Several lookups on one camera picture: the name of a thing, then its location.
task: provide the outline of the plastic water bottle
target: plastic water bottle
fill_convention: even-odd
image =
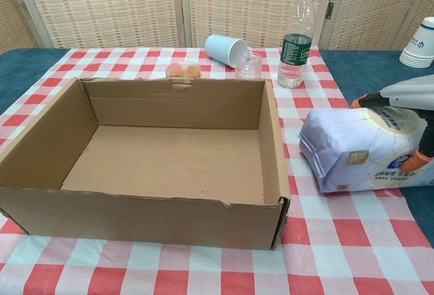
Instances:
[[[283,39],[277,80],[289,88],[298,87],[303,81],[309,50],[315,29],[313,0],[296,0],[291,12],[288,33]]]

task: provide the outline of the white plastic packaging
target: white plastic packaging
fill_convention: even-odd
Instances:
[[[434,184],[434,162],[412,173],[401,164],[414,154],[426,122],[411,110],[313,109],[300,132],[300,150],[321,192]]]

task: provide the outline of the wicker panel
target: wicker panel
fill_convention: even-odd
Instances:
[[[55,47],[179,46],[174,0],[35,0]]]
[[[14,0],[0,0],[0,54],[19,47],[35,47],[15,8]]]
[[[405,33],[399,42],[400,50],[407,46],[413,34],[420,26],[420,23],[423,21],[423,18],[434,16],[434,0],[415,0],[412,7],[416,7],[416,11],[412,14],[412,17],[409,18],[409,25],[403,27]]]
[[[193,46],[210,34],[245,39],[252,47],[278,46],[295,0],[189,0]]]
[[[340,0],[328,41],[331,50],[387,50],[409,0]]]

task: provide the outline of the woven screen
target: woven screen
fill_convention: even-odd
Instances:
[[[241,37],[251,47],[282,44],[295,0],[189,0],[191,39],[203,47],[210,34]]]
[[[412,17],[409,18],[409,25],[403,27],[405,33],[399,42],[399,49],[402,50],[413,37],[423,18],[434,16],[434,0],[415,0],[412,7],[416,7],[416,11],[412,13]]]
[[[330,40],[331,50],[389,50],[409,0],[340,0]]]
[[[35,0],[54,47],[179,46],[174,0]]]
[[[14,5],[14,0],[0,0],[0,54],[19,47],[35,47]]]

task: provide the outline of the green bottle label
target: green bottle label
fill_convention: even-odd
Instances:
[[[292,66],[302,66],[306,64],[311,44],[312,39],[306,35],[285,35],[280,60]]]

